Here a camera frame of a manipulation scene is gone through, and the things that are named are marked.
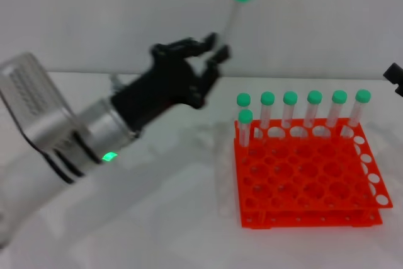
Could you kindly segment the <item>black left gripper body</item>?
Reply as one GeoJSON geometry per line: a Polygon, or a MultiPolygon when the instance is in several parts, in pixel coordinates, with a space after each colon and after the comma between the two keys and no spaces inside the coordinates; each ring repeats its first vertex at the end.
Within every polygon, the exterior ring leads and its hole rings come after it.
{"type": "Polygon", "coordinates": [[[200,76],[184,58],[158,55],[150,70],[111,97],[111,104],[129,129],[136,132],[174,105],[201,109],[217,79],[217,53],[206,61],[200,76]]]}

